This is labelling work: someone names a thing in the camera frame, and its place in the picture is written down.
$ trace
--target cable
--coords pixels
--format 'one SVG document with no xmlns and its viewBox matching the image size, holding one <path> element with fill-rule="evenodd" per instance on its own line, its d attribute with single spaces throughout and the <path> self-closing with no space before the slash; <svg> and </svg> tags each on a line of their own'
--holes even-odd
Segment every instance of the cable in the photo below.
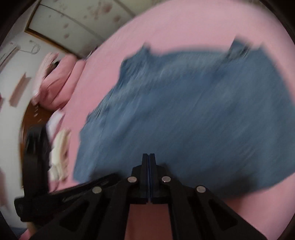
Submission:
<svg viewBox="0 0 295 240">
<path fill-rule="evenodd" d="M 41 48 L 40 45 L 38 43 L 34 42 L 33 40 L 30 40 L 29 42 L 30 43 L 35 43 L 35 45 L 33 46 L 31 51 L 24 51 L 24 50 L 21 50 L 21 49 L 19 49 L 19 51 L 25 52 L 25 53 L 30 53 L 30 54 L 33 54 L 33 55 L 37 54 L 40 51 L 40 48 Z"/>
</svg>

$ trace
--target wooden frame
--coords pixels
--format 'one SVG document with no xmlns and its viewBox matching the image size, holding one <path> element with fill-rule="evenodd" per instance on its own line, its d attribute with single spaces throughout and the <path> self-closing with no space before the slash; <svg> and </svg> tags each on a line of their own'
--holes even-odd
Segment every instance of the wooden frame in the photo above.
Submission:
<svg viewBox="0 0 295 240">
<path fill-rule="evenodd" d="M 21 168 L 24 158 L 24 149 L 26 146 L 26 137 L 29 128 L 35 124 L 46 124 L 52 114 L 53 111 L 46 110 L 39 105 L 34 106 L 31 102 L 29 103 L 24 113 L 22 125 L 19 131 L 19 156 Z"/>
<path fill-rule="evenodd" d="M 59 48 L 60 50 L 66 52 L 66 53 L 71 53 L 71 54 L 74 54 L 74 55 L 77 56 L 77 54 L 75 54 L 72 51 L 70 51 L 69 49 L 61 46 L 60 44 L 58 44 L 54 40 L 52 40 L 52 39 L 50 39 L 50 38 L 48 38 L 48 37 L 46 37 L 46 36 L 44 36 L 44 35 L 36 32 L 36 31 L 34 31 L 33 29 L 30 29 L 31 21 L 32 21 L 32 19 L 33 19 L 34 15 L 35 15 L 35 13 L 36 13 L 36 11 L 37 11 L 40 3 L 41 3 L 41 0 L 39 0 L 39 2 L 37 3 L 36 7 L 34 8 L 31 16 L 29 18 L 29 21 L 27 22 L 27 25 L 26 25 L 26 28 L 25 28 L 24 32 L 27 33 L 27 34 L 30 34 L 30 35 L 38 38 L 38 39 L 41 39 L 42 41 L 44 41 L 44 42 L 46 42 L 46 43 L 48 43 L 48 44 L 50 44 L 52 46 L 55 46 L 56 48 Z"/>
</svg>

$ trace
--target bed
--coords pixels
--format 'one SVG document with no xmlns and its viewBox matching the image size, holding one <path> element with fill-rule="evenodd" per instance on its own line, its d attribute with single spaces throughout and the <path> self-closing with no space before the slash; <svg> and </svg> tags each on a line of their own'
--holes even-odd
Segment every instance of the bed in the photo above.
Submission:
<svg viewBox="0 0 295 240">
<path fill-rule="evenodd" d="M 64 107 L 61 129 L 71 130 L 69 177 L 58 189 L 78 184 L 73 169 L 79 132 L 87 115 L 116 84 L 120 64 L 143 44 L 157 53 L 177 49 L 227 50 L 235 37 L 264 46 L 295 100 L 295 45 L 274 15 L 233 0 L 171 0 L 160 4 L 119 29 L 87 60 L 76 89 Z M 240 216 L 275 240 L 295 213 L 295 174 L 276 186 L 225 200 Z M 132 205 L 125 239 L 172 239 L 166 205 Z"/>
</svg>

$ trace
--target folded clothes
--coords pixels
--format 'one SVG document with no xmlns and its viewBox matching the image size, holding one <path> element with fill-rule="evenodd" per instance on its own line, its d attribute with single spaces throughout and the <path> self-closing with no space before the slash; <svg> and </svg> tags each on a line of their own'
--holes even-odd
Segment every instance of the folded clothes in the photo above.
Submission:
<svg viewBox="0 0 295 240">
<path fill-rule="evenodd" d="M 263 48 L 123 61 L 115 87 L 81 130 L 74 179 L 126 177 L 155 153 L 184 185 L 227 198 L 270 187 L 295 172 L 295 109 Z"/>
</svg>

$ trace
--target pillow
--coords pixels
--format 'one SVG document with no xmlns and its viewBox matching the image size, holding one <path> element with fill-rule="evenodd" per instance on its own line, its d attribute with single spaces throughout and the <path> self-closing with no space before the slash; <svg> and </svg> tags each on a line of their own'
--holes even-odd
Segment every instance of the pillow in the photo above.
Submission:
<svg viewBox="0 0 295 240">
<path fill-rule="evenodd" d="M 33 105 L 39 103 L 40 100 L 40 86 L 46 76 L 48 75 L 48 70 L 54 60 L 58 57 L 58 53 L 48 53 L 43 59 L 33 82 L 33 92 L 31 102 Z"/>
<path fill-rule="evenodd" d="M 44 79 L 40 86 L 40 105 L 49 106 L 70 76 L 77 58 L 67 54 L 61 59 L 58 66 Z"/>
<path fill-rule="evenodd" d="M 58 95 L 55 97 L 55 99 L 50 105 L 46 105 L 44 107 L 46 107 L 49 110 L 56 110 L 59 108 L 63 108 L 67 104 L 75 90 L 78 80 L 80 79 L 85 64 L 85 60 L 79 60 L 75 64 L 72 73 L 70 74 L 66 83 L 62 87 L 61 91 L 58 93 Z"/>
</svg>

